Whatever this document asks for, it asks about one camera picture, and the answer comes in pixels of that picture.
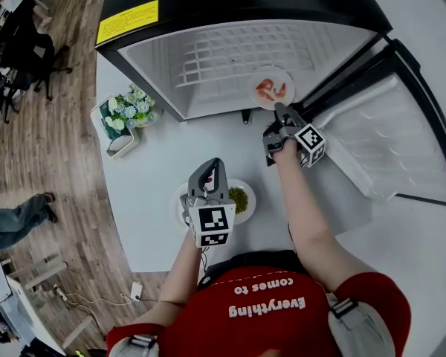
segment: floor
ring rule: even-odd
[[[105,297],[123,302],[120,293],[129,295],[136,280],[144,285],[145,298],[156,299],[165,274],[133,274],[129,269],[89,118],[95,105],[94,41],[103,0],[43,2],[54,18],[48,33],[56,49],[70,46],[68,64],[73,72],[52,76],[52,103],[47,102],[44,89],[38,94],[30,90],[17,100],[20,113],[11,114],[10,124],[4,124],[0,115],[0,208],[13,208],[33,194],[51,190],[57,196],[54,210],[59,223],[39,226],[1,255],[11,257],[18,268],[58,254],[68,267],[43,284],[45,292],[57,283],[66,292],[79,292],[90,299]],[[51,322],[63,306],[60,299],[52,299],[43,304],[40,314]],[[110,306],[101,301],[89,306],[108,332],[143,314],[152,302]],[[72,308],[49,328],[62,342],[85,316]],[[95,324],[71,345],[70,351],[84,352],[92,347],[105,347]]]

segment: hand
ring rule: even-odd
[[[297,159],[297,141],[287,139],[279,152],[273,153],[273,159],[276,164],[281,162]]]

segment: yellow warning label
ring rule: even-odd
[[[158,0],[145,3],[103,20],[97,32],[97,44],[135,28],[158,21]]]

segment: power strip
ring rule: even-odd
[[[142,297],[142,288],[142,284],[132,282],[131,300],[140,300],[140,298]]]
[[[58,287],[57,284],[55,284],[53,286],[53,288],[55,289],[55,291],[58,293],[58,295],[63,299],[63,301],[68,301],[68,297],[65,295],[65,293],[62,291],[62,289],[60,287]]]

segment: red t-shirt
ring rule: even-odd
[[[384,319],[401,356],[410,330],[410,306],[395,283],[367,272],[342,283],[339,301],[369,304]],[[198,292],[167,328],[135,324],[114,328],[110,351],[132,335],[157,335],[160,356],[340,356],[328,324],[323,287],[310,277],[272,267],[241,267]]]

